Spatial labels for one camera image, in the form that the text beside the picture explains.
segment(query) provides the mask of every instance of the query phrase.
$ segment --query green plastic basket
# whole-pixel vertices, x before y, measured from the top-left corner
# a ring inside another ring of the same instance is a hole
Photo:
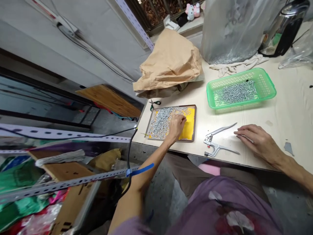
[[[246,82],[247,80],[255,81],[254,87],[257,92],[255,99],[242,101],[238,103],[228,103],[217,105],[217,102],[214,98],[214,92],[223,89],[225,86],[240,84]],[[268,74],[264,69],[255,68],[238,74],[234,74],[228,77],[220,78],[217,80],[210,81],[206,85],[206,93],[208,96],[209,106],[213,109],[225,109],[225,108],[234,108],[243,105],[250,105],[254,103],[259,103],[264,100],[269,100],[275,97],[276,89],[271,81]]]

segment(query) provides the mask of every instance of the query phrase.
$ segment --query figurine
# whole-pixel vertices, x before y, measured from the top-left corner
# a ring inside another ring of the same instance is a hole
[[[193,11],[194,11],[195,17],[200,16],[200,4],[199,3],[197,3],[195,6],[193,6]]]
[[[187,14],[187,20],[193,21],[193,19],[195,18],[193,6],[188,3],[185,12]]]

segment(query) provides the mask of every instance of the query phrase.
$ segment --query wooden board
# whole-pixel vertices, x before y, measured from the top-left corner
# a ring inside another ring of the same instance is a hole
[[[141,114],[139,109],[105,85],[97,85],[76,92],[122,117],[139,117]]]
[[[34,160],[61,154],[58,151],[30,151]],[[91,176],[94,173],[77,162],[52,163],[43,165],[43,169],[55,180],[65,181]],[[72,228],[76,217],[81,211],[94,182],[70,187],[61,210],[50,230],[49,235],[60,235]]]
[[[71,187],[49,235],[60,235],[71,229],[94,182]]]
[[[61,154],[57,151],[30,151],[29,154],[34,160],[38,160],[45,157],[52,157]],[[66,181],[73,180],[80,177],[93,175],[83,165],[77,162],[69,163],[52,163],[43,165],[43,169],[55,180],[55,181]]]

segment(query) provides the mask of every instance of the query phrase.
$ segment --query table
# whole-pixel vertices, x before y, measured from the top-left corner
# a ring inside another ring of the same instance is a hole
[[[304,23],[298,35],[302,35],[311,24]],[[274,170],[267,163],[254,157],[253,153],[233,134],[242,125],[256,124],[263,127],[282,150],[285,142],[290,142],[293,158],[313,174],[313,88],[309,88],[313,85],[313,70],[305,66],[279,70],[278,65],[281,60],[281,56],[271,58],[256,66],[265,69],[277,90],[277,95],[273,99],[261,103],[258,108],[241,107],[240,110],[232,112],[217,112],[211,109],[207,101],[206,84],[218,79],[218,71],[210,69],[204,60],[202,61],[204,81],[189,84],[179,95],[162,99],[154,98],[153,101],[160,100],[162,103],[159,106],[155,105],[155,108],[189,104],[197,106],[195,141],[176,142],[171,150],[204,157],[204,152],[208,151],[207,145],[203,143],[205,135],[237,122],[234,127],[214,135],[213,142],[236,150],[241,155],[220,150],[212,159]],[[150,115],[148,103],[142,111],[133,142],[158,147],[161,141],[149,140],[143,134],[146,132]]]

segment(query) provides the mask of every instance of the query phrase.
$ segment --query brown paper bag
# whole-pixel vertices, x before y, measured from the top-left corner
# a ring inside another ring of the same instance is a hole
[[[140,65],[142,77],[133,83],[136,96],[163,98],[180,93],[188,82],[204,79],[197,47],[174,30],[165,28],[153,52]]]

